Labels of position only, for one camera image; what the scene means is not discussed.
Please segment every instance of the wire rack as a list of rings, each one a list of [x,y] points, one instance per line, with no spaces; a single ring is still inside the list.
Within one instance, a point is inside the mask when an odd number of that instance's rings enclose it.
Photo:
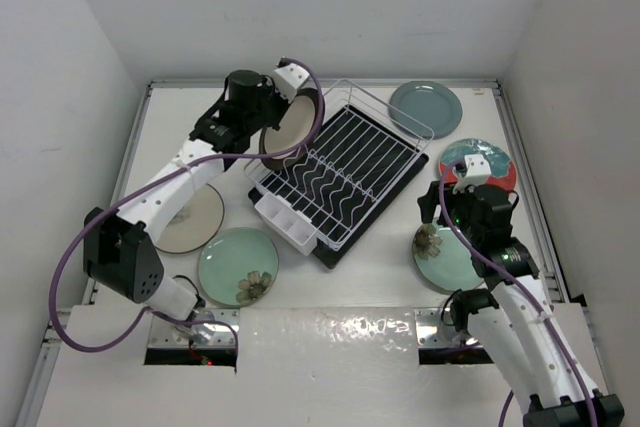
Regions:
[[[339,250],[418,160],[433,130],[346,79],[327,91],[325,104],[336,114],[312,145],[285,160],[282,170],[253,160],[245,173],[260,194],[284,200],[315,228],[318,240]],[[393,120],[390,109],[423,135]]]

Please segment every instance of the light green plate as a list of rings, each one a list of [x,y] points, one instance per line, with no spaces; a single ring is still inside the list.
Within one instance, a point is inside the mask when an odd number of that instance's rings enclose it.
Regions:
[[[420,273],[441,289],[475,289],[482,283],[471,265],[471,254],[449,227],[424,224],[412,242],[413,259]]]
[[[209,242],[198,263],[198,277],[211,300],[244,307],[262,298],[278,273],[278,252],[257,229],[226,230]]]

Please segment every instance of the dish rack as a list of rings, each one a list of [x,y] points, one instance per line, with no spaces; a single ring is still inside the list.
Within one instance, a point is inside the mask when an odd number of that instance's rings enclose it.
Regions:
[[[262,196],[255,205],[258,213],[304,255],[318,241],[338,251],[366,229],[392,200],[386,199],[389,193],[397,190],[397,195],[426,164],[423,153],[433,139],[430,127],[350,80],[336,82],[325,94],[325,105],[326,112],[336,113],[313,144],[285,160],[281,170],[272,171],[260,160],[245,167]],[[424,137],[401,127],[389,109],[424,128]]]

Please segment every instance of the white table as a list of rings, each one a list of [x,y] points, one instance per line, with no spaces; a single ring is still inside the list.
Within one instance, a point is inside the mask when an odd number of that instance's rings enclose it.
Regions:
[[[201,84],[155,87],[123,168],[126,192],[175,154],[220,93]],[[369,89],[387,100],[394,85]],[[495,427],[509,389],[493,365],[418,365],[413,307],[438,306],[445,295],[431,290],[413,266],[411,239],[420,225],[416,198],[436,178],[437,159],[450,142],[480,137],[509,150],[491,88],[453,91],[464,109],[460,126],[429,145],[429,164],[333,271],[303,257],[262,223],[247,198],[252,183],[243,172],[245,161],[214,181],[226,206],[222,228],[263,229],[280,256],[272,290],[241,311],[237,375],[225,367],[144,366],[146,318],[106,353],[80,354],[63,346],[38,425]],[[524,207],[513,224],[542,266],[548,252],[540,252],[540,232],[534,234],[534,219]],[[170,274],[197,278],[198,253],[161,258]],[[68,327],[88,344],[112,339],[139,308],[104,287],[94,300],[73,309]],[[558,304],[556,313],[578,360],[606,391],[580,306]],[[507,425],[521,425],[515,404]]]

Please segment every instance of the gray plate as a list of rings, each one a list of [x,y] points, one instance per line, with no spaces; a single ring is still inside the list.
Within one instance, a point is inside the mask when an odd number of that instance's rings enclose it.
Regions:
[[[456,94],[436,82],[403,84],[393,93],[389,103],[397,109],[389,109],[391,118],[425,139],[431,138],[431,132],[420,123],[431,127],[433,138],[440,139],[453,132],[462,120],[462,104]]]

